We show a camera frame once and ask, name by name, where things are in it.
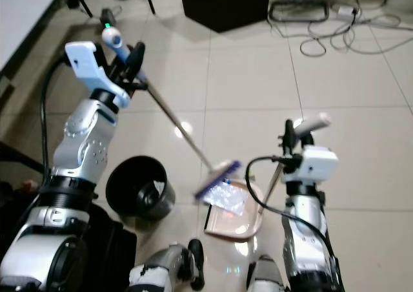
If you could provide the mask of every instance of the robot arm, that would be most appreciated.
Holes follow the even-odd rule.
[[[64,138],[39,201],[15,237],[0,265],[0,291],[75,292],[81,287],[88,250],[82,239],[88,229],[94,188],[107,162],[107,149],[135,90],[145,45],[128,49],[127,61],[115,58],[109,67],[99,45],[68,43],[66,54],[75,75],[91,93],[65,124]],[[173,291],[189,280],[202,289],[203,252],[199,240],[188,248],[171,245],[130,274],[130,291]]]
[[[324,114],[314,121],[303,122],[293,128],[290,120],[286,121],[285,134],[282,136],[283,156],[275,174],[281,173],[281,181],[287,187],[285,213],[300,218],[310,225],[283,216],[285,230],[283,260],[292,292],[307,291],[344,291],[339,274],[337,258],[331,255],[327,223],[323,211],[324,193],[316,189],[316,185],[331,177],[338,164],[337,156],[328,148],[314,146],[311,131],[327,126],[330,123]],[[301,140],[301,154],[294,154],[296,143]],[[328,244],[324,244],[320,235]],[[265,273],[266,264],[272,267]],[[265,287],[262,291],[281,291],[284,289],[279,279],[277,265],[270,258],[260,258],[250,266],[252,280],[249,291],[258,291],[257,286]]]

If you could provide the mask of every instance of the black speaker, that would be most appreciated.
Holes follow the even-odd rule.
[[[182,0],[185,15],[223,32],[267,18],[269,0]]]

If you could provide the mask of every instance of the robot leg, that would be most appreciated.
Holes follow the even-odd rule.
[[[203,248],[198,239],[192,239],[188,248],[170,245],[130,271],[126,292],[173,292],[180,282],[190,282],[194,291],[200,291],[205,284],[203,262]]]
[[[248,292],[284,291],[283,279],[277,264],[268,255],[262,255],[257,262],[251,263],[247,277]]]

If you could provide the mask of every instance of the beige dustpan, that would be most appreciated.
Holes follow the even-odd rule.
[[[248,192],[245,180],[231,179],[231,185],[239,187]],[[251,183],[251,187],[260,200],[263,193],[258,186]],[[263,220],[261,207],[252,199],[248,193],[245,209],[242,216],[226,211],[222,208],[210,205],[208,216],[204,226],[204,232],[213,235],[246,239],[254,236]]]

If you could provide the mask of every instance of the clear plastic bag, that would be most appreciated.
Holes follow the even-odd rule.
[[[204,202],[213,206],[242,216],[247,198],[247,191],[239,187],[234,187],[230,184],[230,181],[227,181],[221,182],[219,185],[211,188],[202,199]]]

